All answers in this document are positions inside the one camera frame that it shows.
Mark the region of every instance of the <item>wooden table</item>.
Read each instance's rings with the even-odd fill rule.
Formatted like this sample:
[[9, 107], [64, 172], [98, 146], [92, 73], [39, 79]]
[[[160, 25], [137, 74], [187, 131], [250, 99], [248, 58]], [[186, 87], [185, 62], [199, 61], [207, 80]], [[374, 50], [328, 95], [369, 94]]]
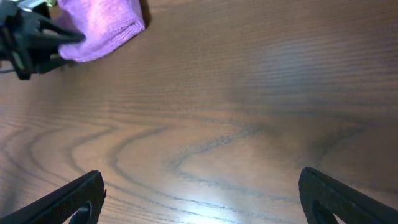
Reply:
[[306, 166], [398, 208], [397, 10], [189, 1], [95, 62], [1, 75], [1, 215], [95, 169], [101, 223], [305, 223]]

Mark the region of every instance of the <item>pink towel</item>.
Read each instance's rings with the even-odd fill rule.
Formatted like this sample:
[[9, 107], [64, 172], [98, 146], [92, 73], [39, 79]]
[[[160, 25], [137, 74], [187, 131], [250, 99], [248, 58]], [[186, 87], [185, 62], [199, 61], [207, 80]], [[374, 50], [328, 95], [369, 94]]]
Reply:
[[138, 0], [58, 0], [59, 23], [86, 39], [59, 48], [62, 58], [88, 62], [103, 57], [145, 29]]

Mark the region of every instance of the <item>black clamp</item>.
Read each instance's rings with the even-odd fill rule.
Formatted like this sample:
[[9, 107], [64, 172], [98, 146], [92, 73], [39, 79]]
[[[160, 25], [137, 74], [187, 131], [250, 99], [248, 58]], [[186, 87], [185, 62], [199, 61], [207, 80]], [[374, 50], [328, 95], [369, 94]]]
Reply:
[[0, 224], [98, 223], [106, 190], [101, 173], [91, 171], [32, 204], [0, 218]]
[[0, 60], [9, 60], [21, 80], [72, 62], [59, 57], [58, 47], [84, 39], [52, 21], [45, 2], [28, 11], [16, 2], [0, 3]]
[[309, 224], [398, 223], [398, 211], [347, 185], [306, 167], [298, 182], [300, 200]]

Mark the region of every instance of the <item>pink cloth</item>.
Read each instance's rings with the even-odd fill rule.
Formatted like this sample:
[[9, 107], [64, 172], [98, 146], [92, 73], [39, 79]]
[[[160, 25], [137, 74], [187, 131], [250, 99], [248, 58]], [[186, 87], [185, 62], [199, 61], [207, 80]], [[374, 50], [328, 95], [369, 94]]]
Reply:
[[62, 58], [88, 62], [103, 57], [145, 29], [138, 0], [58, 0], [59, 23], [86, 39], [61, 45]]

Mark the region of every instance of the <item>wooden surface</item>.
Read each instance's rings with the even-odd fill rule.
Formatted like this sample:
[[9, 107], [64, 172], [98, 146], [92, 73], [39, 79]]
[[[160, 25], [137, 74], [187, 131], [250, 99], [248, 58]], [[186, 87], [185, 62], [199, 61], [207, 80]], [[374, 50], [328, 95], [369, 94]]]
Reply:
[[139, 0], [142, 5], [147, 5], [151, 13], [158, 13], [175, 9], [177, 6], [197, 2], [199, 0]]
[[194, 1], [101, 60], [0, 76], [1, 215], [95, 169], [101, 223], [305, 223], [305, 166], [398, 208], [397, 11]]

